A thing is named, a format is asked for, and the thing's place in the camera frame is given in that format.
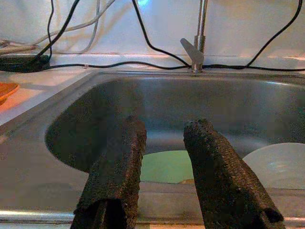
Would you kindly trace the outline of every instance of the white plate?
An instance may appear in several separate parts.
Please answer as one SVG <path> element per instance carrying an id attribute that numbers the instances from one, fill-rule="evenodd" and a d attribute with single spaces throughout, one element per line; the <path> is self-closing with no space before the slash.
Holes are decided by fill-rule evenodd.
<path id="1" fill-rule="evenodd" d="M 244 158 L 264 187 L 305 189 L 305 144 L 281 143 Z"/>

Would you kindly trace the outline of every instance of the green plate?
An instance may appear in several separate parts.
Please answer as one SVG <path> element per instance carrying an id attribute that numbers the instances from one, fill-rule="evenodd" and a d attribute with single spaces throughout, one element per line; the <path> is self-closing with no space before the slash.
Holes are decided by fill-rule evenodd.
<path id="1" fill-rule="evenodd" d="M 159 152 L 143 157 L 141 181 L 177 184 L 188 179 L 193 179 L 193 170 L 186 150 Z"/>

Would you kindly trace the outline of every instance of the sink basin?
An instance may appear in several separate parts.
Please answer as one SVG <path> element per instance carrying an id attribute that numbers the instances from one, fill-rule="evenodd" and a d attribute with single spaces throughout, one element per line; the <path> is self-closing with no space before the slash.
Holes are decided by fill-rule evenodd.
<path id="1" fill-rule="evenodd" d="M 0 145 L 0 150 L 9 150 L 8 163 L 0 164 L 1 174 L 8 174 L 0 198 L 12 201 L 8 205 L 5 198 L 0 199 L 0 220 L 1 210 L 71 214 L 85 184 L 85 172 L 103 153 L 113 123 L 130 115 L 145 122 L 146 154 L 185 150 L 184 123 L 202 117 L 228 138 L 241 157 L 271 144 L 305 143 L 305 79 L 298 76 L 95 73 L 42 107 Z M 19 176 L 20 181 L 13 179 Z M 46 183 L 57 184 L 54 199 L 38 201 L 45 197 L 41 192 L 35 196 L 35 187 Z M 54 201 L 63 189 L 66 202 Z M 26 193 L 36 200 L 25 203 Z M 269 193 L 288 222 L 305 217 L 302 190 L 271 189 Z M 202 222 L 194 186 L 141 183 L 141 217 L 154 222 L 160 218 L 162 222 Z"/>

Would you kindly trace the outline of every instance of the backsplash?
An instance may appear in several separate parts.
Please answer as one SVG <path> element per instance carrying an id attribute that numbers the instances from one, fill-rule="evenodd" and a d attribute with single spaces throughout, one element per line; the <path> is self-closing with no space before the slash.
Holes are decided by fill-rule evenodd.
<path id="1" fill-rule="evenodd" d="M 54 0 L 51 30 L 59 29 L 74 0 Z M 138 0 L 152 44 L 185 55 L 180 39 L 193 42 L 197 31 L 199 0 Z M 205 55 L 217 60 L 253 56 L 270 37 L 287 24 L 297 0 L 209 0 Z M 96 0 L 81 0 L 70 23 L 95 16 Z M 0 4 L 0 39 L 31 42 L 46 34 L 50 0 L 3 0 Z M 305 57 L 305 7 L 297 21 L 278 37 L 262 57 Z M 54 46 L 81 50 L 90 40 L 91 27 L 68 32 Z M 116 0 L 100 19 L 89 53 L 157 54 L 145 43 L 131 0 Z"/>

